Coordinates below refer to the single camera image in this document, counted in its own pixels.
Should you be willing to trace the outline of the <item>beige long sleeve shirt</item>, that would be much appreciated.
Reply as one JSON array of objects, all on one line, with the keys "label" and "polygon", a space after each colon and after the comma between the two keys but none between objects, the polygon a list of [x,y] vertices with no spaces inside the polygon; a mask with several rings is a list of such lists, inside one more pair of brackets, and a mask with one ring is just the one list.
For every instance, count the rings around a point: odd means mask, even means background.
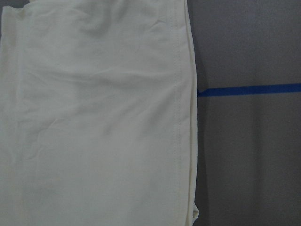
[{"label": "beige long sleeve shirt", "polygon": [[193,225],[196,80],[185,0],[4,6],[1,225]]}]

